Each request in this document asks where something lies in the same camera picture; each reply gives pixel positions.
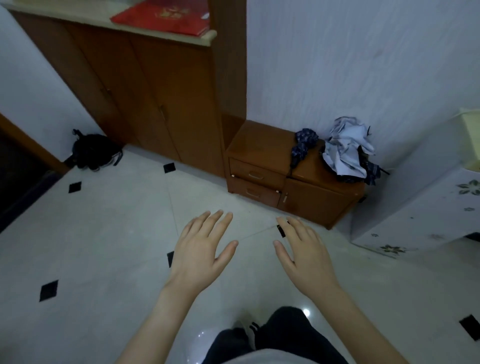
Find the tile floor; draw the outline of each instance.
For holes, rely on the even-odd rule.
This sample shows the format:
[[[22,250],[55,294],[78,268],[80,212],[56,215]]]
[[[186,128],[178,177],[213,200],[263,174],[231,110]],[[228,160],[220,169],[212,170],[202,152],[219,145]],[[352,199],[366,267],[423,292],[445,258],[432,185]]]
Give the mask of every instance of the tile floor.
[[[129,147],[117,167],[73,169],[0,234],[0,362],[114,362],[167,279],[179,231],[222,208],[234,219],[219,249],[238,239],[237,252],[195,301],[168,362],[200,363],[237,318],[248,313],[261,324],[293,305],[309,309],[312,324],[353,363],[277,261],[281,212],[177,162],[165,174],[170,162]],[[480,362],[480,341],[458,323],[469,314],[480,319],[478,243],[460,240],[400,261],[350,244],[347,220],[331,231],[313,226],[343,287],[411,363]],[[57,296],[39,302],[41,287],[57,279]]]

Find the dark pants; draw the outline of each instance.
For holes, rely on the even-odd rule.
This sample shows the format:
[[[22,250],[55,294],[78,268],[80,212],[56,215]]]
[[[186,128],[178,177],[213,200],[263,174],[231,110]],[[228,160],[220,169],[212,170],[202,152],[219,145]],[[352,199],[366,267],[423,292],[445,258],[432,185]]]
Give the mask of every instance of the dark pants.
[[[321,364],[347,364],[330,342],[315,330],[302,310],[280,307],[255,334],[257,350],[277,349]],[[223,330],[218,334],[203,364],[221,364],[252,352],[244,329]]]

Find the white appliance with flower pattern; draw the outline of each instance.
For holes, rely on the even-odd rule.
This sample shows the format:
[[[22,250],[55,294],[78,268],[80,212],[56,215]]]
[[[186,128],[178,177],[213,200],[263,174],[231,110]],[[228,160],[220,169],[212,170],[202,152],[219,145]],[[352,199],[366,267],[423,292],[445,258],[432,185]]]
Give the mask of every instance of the white appliance with flower pattern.
[[[442,124],[355,210],[352,242],[401,257],[480,231],[480,113]]]

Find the black diamond tile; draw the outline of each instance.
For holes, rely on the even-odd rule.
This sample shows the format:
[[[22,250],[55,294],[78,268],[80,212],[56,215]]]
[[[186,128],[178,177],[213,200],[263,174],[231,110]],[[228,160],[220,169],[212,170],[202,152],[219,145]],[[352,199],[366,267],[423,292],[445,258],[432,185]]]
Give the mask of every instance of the black diamond tile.
[[[168,258],[168,267],[170,268],[173,262],[173,252],[167,253],[167,258]]]
[[[59,285],[58,280],[44,284],[42,286],[42,289],[40,290],[40,302],[44,300],[48,300],[49,298],[55,297],[57,295],[58,285]]]
[[[276,227],[278,228],[278,231],[280,232],[280,235],[282,235],[282,238],[285,238],[285,233],[284,233],[283,229],[280,227],[280,225],[277,225]]]
[[[72,194],[72,193],[77,192],[81,189],[82,189],[82,183],[81,182],[72,183],[68,188],[68,193]]]
[[[460,320],[460,325],[463,326],[465,331],[472,337],[472,339],[475,341],[480,340],[480,324],[475,317],[473,317],[473,315],[467,316]]]
[[[175,170],[175,163],[169,163],[163,165],[165,173],[173,172]]]

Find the black backpack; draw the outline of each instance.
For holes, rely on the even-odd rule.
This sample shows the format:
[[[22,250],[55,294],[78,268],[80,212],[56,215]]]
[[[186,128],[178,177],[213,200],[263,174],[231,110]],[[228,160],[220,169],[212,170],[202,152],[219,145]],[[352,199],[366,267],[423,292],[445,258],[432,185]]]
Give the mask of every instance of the black backpack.
[[[73,130],[73,135],[78,136],[78,140],[73,144],[72,159],[80,169],[88,167],[96,172],[100,170],[100,167],[112,163],[116,166],[123,157],[121,147],[104,135],[83,135],[77,129]]]

